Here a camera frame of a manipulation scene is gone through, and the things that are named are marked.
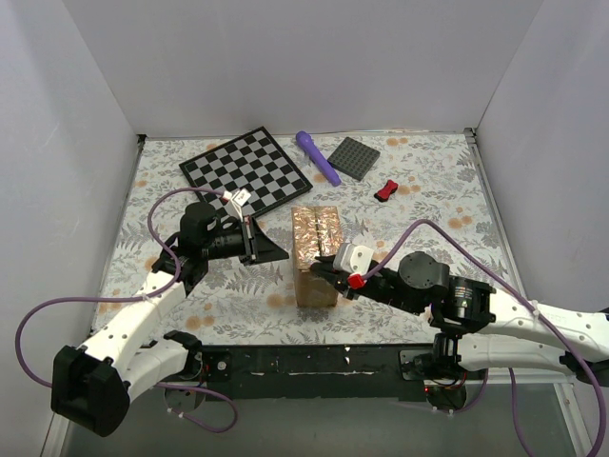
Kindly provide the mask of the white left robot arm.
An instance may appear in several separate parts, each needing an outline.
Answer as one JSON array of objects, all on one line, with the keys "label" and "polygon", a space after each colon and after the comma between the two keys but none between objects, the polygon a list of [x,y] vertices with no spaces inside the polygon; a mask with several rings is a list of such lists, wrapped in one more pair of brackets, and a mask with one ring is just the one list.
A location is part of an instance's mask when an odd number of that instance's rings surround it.
[{"label": "white left robot arm", "polygon": [[254,217],[222,222],[212,205],[188,205],[133,303],[79,347],[65,346],[56,354],[52,411],[106,437],[149,388],[166,379],[203,380],[209,363],[197,337],[172,330],[149,346],[148,336],[202,282],[210,261],[236,258],[250,266],[288,257]]}]

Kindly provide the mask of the red black utility knife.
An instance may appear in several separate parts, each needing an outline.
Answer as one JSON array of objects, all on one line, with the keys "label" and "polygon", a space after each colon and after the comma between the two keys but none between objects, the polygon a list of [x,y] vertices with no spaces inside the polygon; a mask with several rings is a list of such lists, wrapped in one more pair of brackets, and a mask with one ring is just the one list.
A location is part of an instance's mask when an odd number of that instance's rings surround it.
[{"label": "red black utility knife", "polygon": [[399,185],[395,181],[387,180],[384,186],[374,194],[374,198],[381,203],[385,203],[398,190],[398,188]]}]

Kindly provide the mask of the brown taped cardboard box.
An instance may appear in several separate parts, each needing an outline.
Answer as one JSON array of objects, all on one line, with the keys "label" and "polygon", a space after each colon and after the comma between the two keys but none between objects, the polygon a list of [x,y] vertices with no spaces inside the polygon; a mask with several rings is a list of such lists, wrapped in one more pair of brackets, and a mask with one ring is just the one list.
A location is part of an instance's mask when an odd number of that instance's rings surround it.
[{"label": "brown taped cardboard box", "polygon": [[341,220],[336,207],[293,207],[294,288],[299,308],[332,308],[338,292],[323,278],[316,276],[311,265],[319,256],[337,253],[344,241]]}]

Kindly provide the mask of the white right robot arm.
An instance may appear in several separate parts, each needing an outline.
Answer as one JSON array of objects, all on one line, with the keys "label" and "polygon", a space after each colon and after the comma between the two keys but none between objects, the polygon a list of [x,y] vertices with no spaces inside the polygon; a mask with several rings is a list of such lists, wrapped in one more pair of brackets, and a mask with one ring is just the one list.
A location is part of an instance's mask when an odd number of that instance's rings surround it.
[{"label": "white right robot arm", "polygon": [[521,303],[484,282],[455,276],[416,251],[397,269],[358,248],[351,260],[319,257],[311,272],[345,298],[362,296],[414,315],[437,330],[432,349],[406,367],[430,379],[489,368],[532,368],[608,385],[608,313]]}]

